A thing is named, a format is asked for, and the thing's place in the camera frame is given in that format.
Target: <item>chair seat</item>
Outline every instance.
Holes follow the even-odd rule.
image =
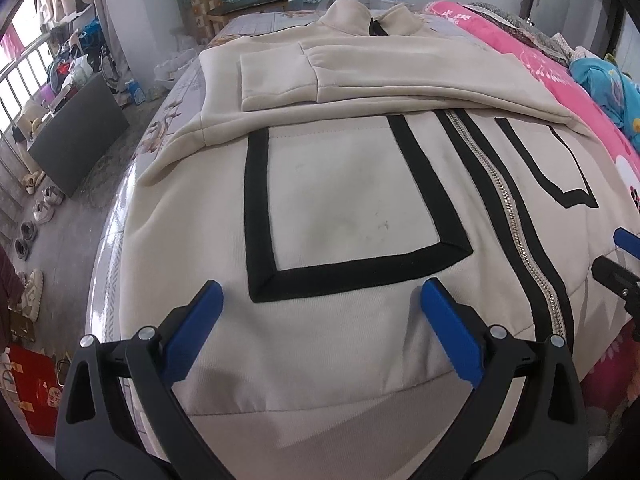
[[[238,10],[253,9],[254,7],[260,7],[263,5],[276,4],[278,2],[288,2],[290,0],[238,0],[236,2],[228,2],[211,9],[209,14],[211,16],[226,16]]]

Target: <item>red shopping bag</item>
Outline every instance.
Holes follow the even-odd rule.
[[[55,436],[62,390],[53,361],[15,344],[9,345],[9,359],[29,430],[34,435]]]

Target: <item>wooden chair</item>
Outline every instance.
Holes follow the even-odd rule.
[[[207,11],[207,19],[214,25],[224,27],[230,20],[242,14],[251,12],[265,12],[266,10],[287,10],[290,0],[238,0],[236,2],[224,2],[219,7]]]

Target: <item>blue cloth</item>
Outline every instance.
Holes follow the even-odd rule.
[[[603,59],[577,59],[569,72],[640,153],[640,86]]]

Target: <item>zipper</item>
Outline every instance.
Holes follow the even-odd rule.
[[[504,209],[509,223],[511,238],[515,243],[518,254],[520,255],[520,259],[527,269],[527,272],[531,275],[533,280],[535,280],[536,284],[540,288],[540,291],[542,291],[542,294],[545,297],[546,306],[549,310],[551,318],[552,333],[560,335],[566,340],[566,331],[564,328],[564,320],[562,319],[562,311],[560,309],[558,295],[551,285],[551,282],[549,282],[549,280],[535,263],[535,260],[530,254],[529,248],[527,247],[527,243],[524,238],[524,232],[522,231],[522,225],[518,216],[518,210],[516,208],[513,196],[510,193],[509,187],[505,183],[497,168],[492,164],[489,158],[476,144],[475,140],[473,140],[469,130],[462,123],[460,118],[452,110],[445,110],[445,113],[460,137],[465,141],[465,144],[472,151],[484,170],[491,177],[491,180],[494,183],[498,194],[500,195],[502,208]]]

